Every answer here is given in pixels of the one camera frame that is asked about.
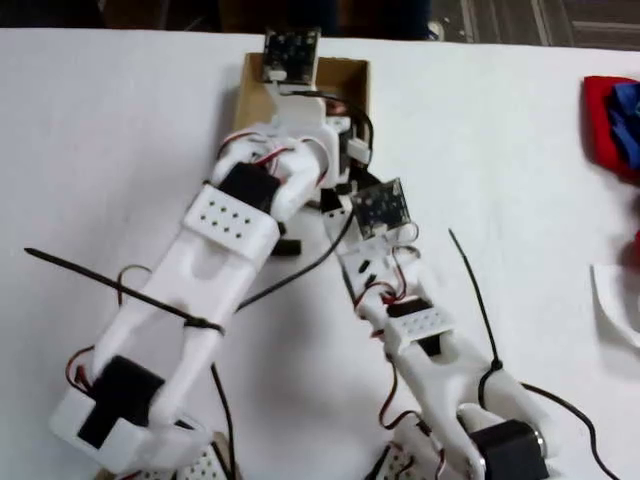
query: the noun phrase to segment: gray carpet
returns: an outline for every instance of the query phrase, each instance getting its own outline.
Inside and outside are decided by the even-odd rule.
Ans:
[[[640,50],[640,0],[433,0],[445,39]]]

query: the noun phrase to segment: brown cardboard box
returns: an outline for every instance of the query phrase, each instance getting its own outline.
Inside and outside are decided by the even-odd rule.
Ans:
[[[261,81],[261,73],[262,54],[248,53],[244,59],[234,130],[271,120],[274,105]],[[318,60],[316,86],[318,90],[335,93],[355,102],[368,113],[369,62],[366,60],[321,57]]]

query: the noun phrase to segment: circuit board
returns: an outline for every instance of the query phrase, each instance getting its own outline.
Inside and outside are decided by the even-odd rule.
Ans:
[[[399,178],[355,193],[352,200],[365,240],[411,223]]]
[[[262,56],[262,81],[311,85],[315,80],[320,30],[268,30]]]

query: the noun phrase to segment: white tabletop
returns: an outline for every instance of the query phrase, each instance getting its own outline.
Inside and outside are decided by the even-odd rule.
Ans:
[[[67,358],[116,309],[112,291],[22,248],[110,276],[154,266],[229,131],[243,55],[261,48],[259,36],[0,31],[0,477],[95,473],[47,421]],[[605,461],[637,477],[640,355],[602,323],[589,272],[616,262],[638,229],[637,194],[587,160],[580,81],[634,75],[640,54],[327,39],[320,53],[371,61],[372,171],[403,180],[436,300],[488,353],[452,227],[507,368],[584,409]],[[327,246],[310,213],[291,230],[303,258],[270,262],[256,288]],[[168,332],[177,345],[175,322],[160,322],[134,352],[165,373],[177,355]],[[362,478],[388,439],[376,413],[391,380],[369,333],[333,258],[236,316],[219,365],[245,478]],[[224,430],[210,380],[201,385],[193,404]],[[553,465],[603,478],[584,427],[540,402],[560,427]],[[395,408],[408,404],[402,392]]]

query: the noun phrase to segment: cable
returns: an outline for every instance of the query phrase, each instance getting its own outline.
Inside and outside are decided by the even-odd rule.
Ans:
[[[478,403],[482,408],[485,408],[485,396],[484,391],[487,385],[487,381],[494,373],[502,370],[503,363],[500,360],[500,356],[498,355],[498,347],[496,346],[496,340],[493,336],[493,330],[491,328],[491,323],[489,323],[489,317],[487,315],[487,310],[484,306],[484,301],[482,300],[482,293],[480,293],[480,287],[478,286],[478,282],[476,280],[476,276],[473,273],[473,269],[471,268],[471,264],[469,263],[469,259],[462,250],[456,235],[453,233],[451,229],[449,229],[449,235],[455,243],[460,256],[462,257],[462,261],[464,262],[464,266],[467,269],[467,273],[469,274],[469,278],[471,279],[471,283],[473,284],[473,290],[476,294],[476,299],[478,300],[478,305],[480,306],[480,312],[482,313],[482,319],[484,321],[485,329],[487,330],[487,335],[489,336],[489,343],[491,344],[491,351],[493,352],[493,359],[491,360],[491,365],[489,366],[489,370],[487,370],[482,378],[480,378],[480,382],[478,383]]]
[[[444,467],[447,465],[447,456],[445,454],[444,448],[440,449],[440,463],[438,463],[438,468],[436,468],[435,480],[440,480],[440,476],[442,472],[444,472]]]
[[[480,403],[480,406],[482,408],[485,408],[483,403],[484,403],[484,388],[485,388],[486,382],[487,382],[487,380],[489,379],[489,377],[493,373],[495,373],[496,371],[502,369],[503,365],[502,365],[502,362],[500,361],[500,359],[498,357],[498,350],[496,348],[496,343],[495,343],[495,340],[493,338],[493,332],[491,330],[491,324],[489,323],[489,318],[487,317],[487,313],[486,313],[486,311],[484,309],[484,304],[482,302],[482,296],[480,294],[480,289],[478,288],[478,284],[477,284],[477,282],[475,280],[475,276],[473,275],[473,270],[471,269],[471,265],[469,264],[469,261],[467,260],[466,255],[462,251],[462,247],[460,247],[460,244],[458,243],[458,240],[456,239],[456,236],[451,231],[451,229],[449,229],[449,234],[451,235],[451,238],[453,239],[454,243],[458,247],[458,251],[460,252],[460,255],[462,255],[462,258],[464,260],[465,266],[467,267],[467,272],[469,273],[469,276],[471,277],[471,281],[473,282],[473,286],[474,286],[475,291],[476,291],[476,297],[478,299],[478,303],[480,304],[480,309],[482,310],[482,316],[484,318],[485,327],[487,329],[487,334],[489,335],[489,340],[491,342],[491,349],[493,350],[493,356],[494,357],[493,357],[493,361],[491,362],[491,368],[482,376],[482,378],[480,379],[480,384],[478,386],[478,403]],[[536,387],[534,385],[529,385],[527,383],[522,383],[522,386],[526,390],[528,390],[530,392],[533,392],[533,393],[535,393],[537,395],[545,397],[548,400],[551,400],[552,402],[557,403],[558,405],[560,405],[561,407],[565,408],[566,410],[571,412],[573,415],[578,417],[578,419],[582,423],[584,423],[587,426],[587,429],[589,430],[591,453],[593,455],[594,460],[598,464],[598,467],[600,467],[600,469],[605,473],[605,475],[607,475],[612,480],[620,480],[619,477],[617,477],[613,472],[611,472],[611,470],[609,470],[609,468],[605,465],[605,463],[600,458],[600,454],[598,452],[596,427],[593,424],[593,422],[591,421],[591,419],[586,414],[584,414],[581,410],[579,410],[577,407],[575,407],[574,405],[572,405],[571,403],[569,403],[565,399],[563,399],[561,397],[558,397],[557,395],[554,395],[553,393],[547,392],[546,390],[543,390],[540,387]]]
[[[227,396],[222,388],[222,381],[218,375],[218,369],[216,364],[211,364],[211,374],[213,375],[213,381],[216,383],[218,394],[220,395],[220,401],[222,402],[222,408],[224,409],[224,415],[227,419],[227,431],[229,435],[229,470],[231,472],[231,480],[236,480],[236,450],[235,442],[233,440],[233,421],[231,419],[231,408],[229,408],[229,402],[227,402]]]
[[[124,303],[123,299],[122,299],[122,281],[124,280],[124,274],[127,273],[129,270],[133,270],[134,268],[139,268],[141,270],[144,270],[147,273],[151,273],[151,269],[148,267],[145,267],[144,265],[138,265],[138,264],[131,264],[131,265],[127,265],[126,267],[124,267],[122,270],[120,270],[120,273],[118,273],[118,278],[116,280],[116,282],[118,283],[118,285],[120,285],[120,288],[118,288],[116,290],[116,295],[117,295],[117,300],[118,300],[118,306],[121,307],[122,304]]]
[[[411,455],[409,457],[409,461],[407,462],[406,465],[404,465],[400,470],[398,470],[398,473],[396,473],[396,479],[395,480],[400,480],[400,476],[408,471],[411,467],[413,467],[413,465],[416,463],[416,457],[414,457],[413,455]]]
[[[385,287],[387,289],[387,292],[385,292],[386,296],[383,296],[383,294],[380,294],[380,296],[382,297],[382,302],[383,303],[391,304],[391,303],[394,303],[396,300],[399,299],[397,292],[395,291],[395,289],[393,288],[393,286],[389,282],[385,282],[385,281],[382,281],[382,280],[377,281],[377,282],[371,282],[362,291],[362,293],[360,295],[358,295],[358,297],[353,301],[353,309],[354,310],[356,308],[358,308],[358,306],[360,305],[360,303],[364,299],[364,297],[367,294],[367,292],[369,290],[371,290],[372,288],[375,288],[375,287]]]
[[[67,270],[71,270],[72,272],[79,273],[80,275],[90,278],[91,280],[95,280],[96,282],[106,285],[107,287],[111,287],[116,291],[126,293],[127,295],[137,298],[144,303],[148,303],[149,305],[159,308],[160,310],[164,310],[165,312],[172,313],[173,315],[183,318],[185,320],[185,327],[210,328],[224,335],[224,328],[221,325],[208,322],[204,318],[198,318],[189,315],[187,312],[183,312],[176,307],[167,305],[166,303],[156,300],[155,298],[149,297],[143,293],[133,290],[132,288],[126,287],[118,282],[111,280],[110,278],[105,277],[104,275],[100,275],[97,272],[89,270],[88,268],[70,262],[68,260],[64,260],[63,258],[56,257],[55,255],[51,255],[41,250],[37,250],[35,248],[25,248],[24,251],[36,258],[49,263],[53,263],[54,265],[57,265],[59,267],[66,268]]]
[[[323,92],[319,90],[303,90],[299,92],[279,92],[283,97],[311,97],[311,98],[324,98],[325,100],[334,100],[336,102],[340,102],[344,104],[349,110],[351,110],[355,115],[360,117],[364,123],[367,125],[367,129],[369,130],[369,141],[367,142],[369,145],[369,158],[373,157],[373,122],[367,112],[365,112],[357,103],[352,100],[347,100],[346,98],[339,97],[334,93]]]
[[[132,264],[132,265],[127,265],[126,267],[124,267],[122,270],[120,270],[120,273],[118,273],[118,279],[116,281],[116,283],[119,285],[119,287],[122,287],[122,281],[124,279],[124,274],[127,273],[129,270],[132,270],[134,268],[140,268],[142,270],[145,270],[147,272],[151,272],[151,269],[145,267],[144,265],[137,265],[137,264]],[[118,288],[118,290],[116,291],[117,294],[117,301],[118,301],[118,306],[122,307],[123,304],[123,299],[122,299],[122,290],[121,288]],[[95,348],[95,345],[89,345],[88,347],[84,347],[81,348],[80,350],[78,350],[76,353],[74,353],[73,355],[71,355],[71,358],[69,358],[69,361],[67,362],[67,366],[65,368],[65,377],[67,379],[67,382],[69,383],[69,385],[71,385],[74,388],[77,388],[80,391],[84,391],[87,392],[89,390],[89,388],[91,387],[91,384],[89,383],[89,380],[87,379],[87,374],[84,370],[84,366],[80,365],[76,368],[76,374],[75,374],[75,378],[72,380],[71,379],[71,367],[73,366],[73,362],[79,358],[81,355],[88,353],[90,351],[92,351]],[[80,388],[78,386],[78,383],[80,383],[80,385],[84,388],[84,390],[82,390],[82,388]]]
[[[396,269],[398,272],[398,276],[400,277],[400,284],[402,285],[402,291],[400,295],[396,298],[397,301],[404,299],[407,296],[407,279],[404,276],[404,272],[402,271],[402,267],[400,266],[400,262],[398,261],[398,257],[396,257],[397,247],[393,247],[391,249],[391,256],[393,257],[393,261],[396,263]]]
[[[387,395],[387,398],[382,404],[382,407],[380,407],[380,412],[378,412],[378,423],[380,423],[380,426],[385,430],[393,430],[398,426],[398,424],[402,420],[405,419],[405,417],[409,415],[415,415],[420,422],[424,423],[424,420],[422,420],[422,417],[420,417],[420,414],[415,410],[405,410],[390,423],[388,424],[384,423],[384,414],[387,413],[387,410],[389,409],[391,402],[393,402],[393,399],[396,396],[396,391],[398,390],[398,369],[396,368],[393,361],[391,361],[390,357],[387,357],[387,360],[389,360],[389,363],[391,364],[391,369],[393,371],[393,383],[391,384],[391,390],[389,391],[389,395]]]
[[[245,307],[248,307],[252,303],[257,302],[258,300],[266,297],[267,295],[275,292],[276,290],[281,289],[282,287],[290,284],[294,280],[297,280],[298,278],[303,276],[305,273],[310,272],[311,270],[316,268],[318,265],[320,265],[322,262],[324,262],[327,258],[329,258],[329,256],[334,252],[334,250],[336,248],[338,248],[338,245],[340,244],[340,242],[342,241],[344,236],[347,234],[347,231],[349,230],[349,227],[351,226],[351,222],[353,221],[354,214],[355,214],[355,212],[351,211],[351,213],[349,214],[349,217],[347,217],[347,221],[345,222],[344,226],[342,227],[342,230],[340,230],[340,233],[338,234],[336,239],[329,246],[329,249],[325,253],[323,253],[315,262],[310,263],[309,265],[307,265],[306,267],[304,267],[300,271],[294,273],[293,275],[289,275],[288,277],[283,278],[279,282],[274,283],[270,287],[265,288],[261,292],[258,292],[255,295],[243,300],[242,302],[240,302],[240,305],[238,306],[238,309],[236,310],[236,312],[239,311],[239,310],[242,310]]]
[[[73,388],[80,390],[81,392],[86,392],[88,390],[87,385],[84,385],[84,382],[81,381],[81,385],[84,388],[80,388],[80,385],[78,385],[78,382],[76,382],[75,380],[71,379],[71,367],[73,366],[73,362],[80,357],[81,355],[90,352],[94,349],[94,345],[90,345],[88,347],[85,348],[81,348],[80,350],[78,350],[76,353],[74,353],[73,355],[71,355],[71,358],[69,358],[69,361],[67,361],[67,366],[64,369],[64,375],[67,379],[67,382],[69,383],[69,385],[71,385]]]
[[[578,407],[567,402],[565,399],[560,398],[551,392],[543,390],[540,387],[529,385],[528,383],[523,383],[522,386],[526,390],[529,390],[530,392],[533,392],[537,395],[540,395],[541,397],[545,397],[547,400],[551,400],[552,402],[557,403],[558,405],[560,405],[561,407],[563,407],[564,409],[568,410],[573,415],[578,417],[578,420],[584,423],[587,426],[587,429],[589,430],[589,441],[591,444],[591,453],[593,454],[594,460],[596,461],[600,469],[604,472],[604,474],[607,475],[607,477],[611,478],[612,480],[620,480],[618,476],[616,476],[611,470],[609,470],[609,468],[605,465],[605,463],[600,458],[600,453],[598,452],[598,439],[596,435],[597,433],[596,426],[593,424],[591,419],[587,417],[585,413],[583,413],[580,409],[578,409]]]

